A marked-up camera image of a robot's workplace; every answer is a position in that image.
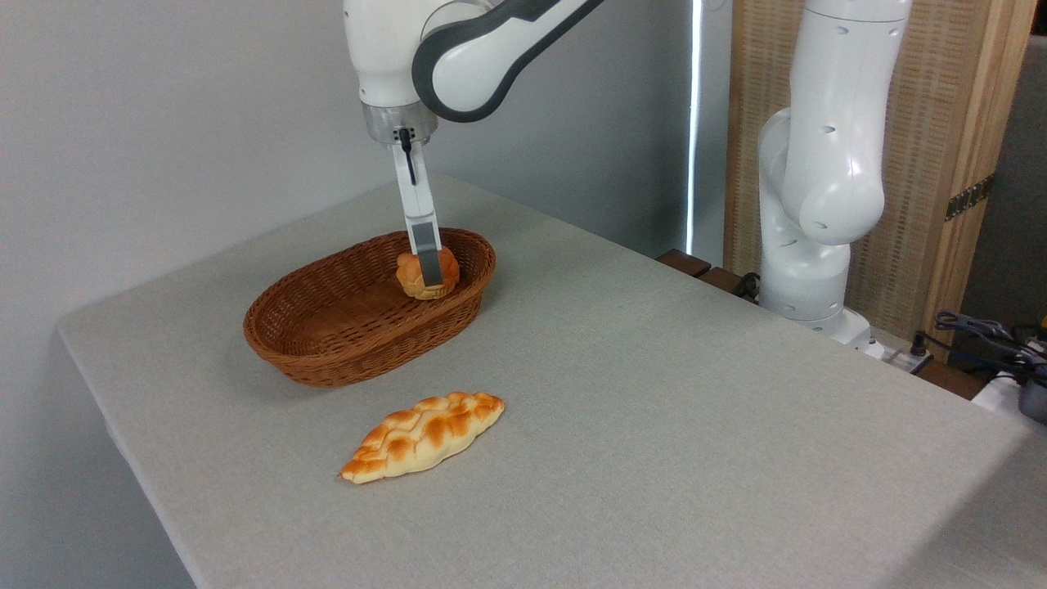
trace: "gray fabric surface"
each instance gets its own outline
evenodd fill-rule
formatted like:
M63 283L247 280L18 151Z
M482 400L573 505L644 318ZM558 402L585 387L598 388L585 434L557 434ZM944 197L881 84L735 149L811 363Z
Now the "gray fabric surface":
M67 318L61 333L196 583L211 587L1043 587L1047 444L533 210L437 179L498 267L476 321L378 379L295 385L243 314L401 227L395 188ZM387 413L502 420L435 470L335 480Z

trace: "brown woven basket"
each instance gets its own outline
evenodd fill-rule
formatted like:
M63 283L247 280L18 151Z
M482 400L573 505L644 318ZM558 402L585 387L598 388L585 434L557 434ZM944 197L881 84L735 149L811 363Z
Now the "brown woven basket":
M418 301L396 278L406 231L359 243L298 268L266 289L244 318L244 337L292 381L341 387L373 379L443 344L480 312L494 249L472 231L441 228L462 270L448 296Z

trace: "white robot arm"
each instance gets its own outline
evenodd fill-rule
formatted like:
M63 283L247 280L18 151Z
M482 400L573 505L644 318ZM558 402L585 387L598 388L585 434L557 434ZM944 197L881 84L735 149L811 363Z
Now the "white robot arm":
M480 120L538 53L602 0L344 0L367 132L393 151L404 222L426 285L441 284L440 226L422 145Z
M790 107L760 133L760 305L878 356L844 309L850 243L884 210L887 95L911 0L807 0Z

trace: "black cable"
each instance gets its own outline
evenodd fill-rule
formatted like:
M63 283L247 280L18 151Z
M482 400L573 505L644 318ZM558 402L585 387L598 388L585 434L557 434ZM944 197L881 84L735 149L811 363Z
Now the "black cable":
M734 287L731 291L735 297L750 297L754 301L760 293L760 274L756 272L749 272L741 276L738 280L738 285Z
M1035 384L1040 385L1041 387L1047 387L1047 379L1044 379L1041 375L1038 375L1034 367L1031 369L1026 368L1026 366L1028 366L1027 363L1019 363L1018 361L1008 363L1008 362L993 361L975 357L967 353L964 353L963 350L957 349L954 346L950 346L949 344L932 337L930 334L926 332L920 331L917 332L916 334L918 336L922 336L925 339L927 339L928 342L931 342L935 346L938 346L943 350L948 350L949 353L954 354L962 359L968 360L977 364L981 364L983 366L987 366L989 368L994 368L998 372L1008 372L1010 375L1013 375L1015 377L1020 377L1022 379L1032 381Z

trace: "bread roll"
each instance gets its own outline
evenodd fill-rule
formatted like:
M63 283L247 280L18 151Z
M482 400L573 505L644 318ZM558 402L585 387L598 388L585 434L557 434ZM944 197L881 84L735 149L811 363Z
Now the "bread roll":
M382 420L340 476L362 484L429 470L469 448L505 409L502 400L487 393L453 392L421 401Z
M454 290L461 275L458 259L450 247L444 245L440 249L440 271L444 276L444 282L438 286L425 286L422 279L422 265L418 262L418 255L409 252L400 253L396 258L396 277L400 280L400 286L407 293L408 297L414 297L420 301L430 301L446 297Z

